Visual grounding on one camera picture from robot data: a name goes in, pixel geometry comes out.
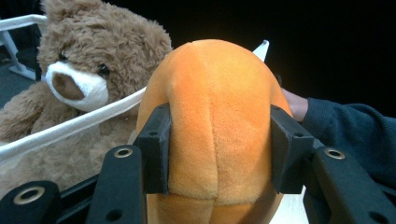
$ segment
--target teddy bear snout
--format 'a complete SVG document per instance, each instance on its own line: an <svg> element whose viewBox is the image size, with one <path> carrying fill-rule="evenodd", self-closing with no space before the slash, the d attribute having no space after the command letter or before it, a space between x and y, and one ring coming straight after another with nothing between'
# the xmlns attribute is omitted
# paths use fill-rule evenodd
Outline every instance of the teddy bear snout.
<svg viewBox="0 0 396 224"><path fill-rule="evenodd" d="M52 85L62 97L69 100L82 100L84 93L70 76L62 73L53 74Z"/></svg>

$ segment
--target orange stuffed animal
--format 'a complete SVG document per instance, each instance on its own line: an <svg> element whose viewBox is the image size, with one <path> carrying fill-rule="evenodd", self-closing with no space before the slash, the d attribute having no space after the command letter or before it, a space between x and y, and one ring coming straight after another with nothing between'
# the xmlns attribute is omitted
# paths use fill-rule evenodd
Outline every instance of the orange stuffed animal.
<svg viewBox="0 0 396 224"><path fill-rule="evenodd" d="M289 114L276 78L251 51L221 40L173 50L142 99L172 117L169 195L148 195L149 223L268 223L282 195L271 183L270 105Z"/></svg>

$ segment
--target plush fur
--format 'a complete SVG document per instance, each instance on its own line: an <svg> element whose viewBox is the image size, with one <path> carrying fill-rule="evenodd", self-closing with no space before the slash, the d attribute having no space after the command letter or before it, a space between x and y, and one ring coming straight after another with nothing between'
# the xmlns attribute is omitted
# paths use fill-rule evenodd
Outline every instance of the plush fur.
<svg viewBox="0 0 396 224"><path fill-rule="evenodd" d="M187 43L148 82L137 130L166 102L170 194L148 195L148 221L268 223L282 198L271 184L270 105L291 114L268 67L226 41Z"/></svg>
<svg viewBox="0 0 396 224"><path fill-rule="evenodd" d="M0 142L40 132L140 90L172 50L161 25L130 10L100 0L44 0L42 6L48 30L37 59L48 82L32 85L0 111ZM106 151L127 143L136 112L2 164L0 197L31 180L52 180L65 189L97 174Z"/></svg>

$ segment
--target dark sleeve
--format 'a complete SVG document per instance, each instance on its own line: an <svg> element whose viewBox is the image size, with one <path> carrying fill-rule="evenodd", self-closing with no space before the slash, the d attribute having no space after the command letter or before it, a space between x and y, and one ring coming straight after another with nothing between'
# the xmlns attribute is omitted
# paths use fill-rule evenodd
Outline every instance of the dark sleeve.
<svg viewBox="0 0 396 224"><path fill-rule="evenodd" d="M396 119L368 105L308 98L302 125L324 145L352 154L370 176L396 189Z"/></svg>

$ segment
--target black background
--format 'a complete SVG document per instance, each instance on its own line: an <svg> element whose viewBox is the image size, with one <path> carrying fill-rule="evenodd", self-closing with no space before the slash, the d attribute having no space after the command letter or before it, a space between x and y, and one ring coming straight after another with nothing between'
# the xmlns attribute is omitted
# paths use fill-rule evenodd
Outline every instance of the black background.
<svg viewBox="0 0 396 224"><path fill-rule="evenodd" d="M107 2L157 21L174 48L217 38L254 50L267 39L266 64L284 88L396 117L394 0Z"/></svg>

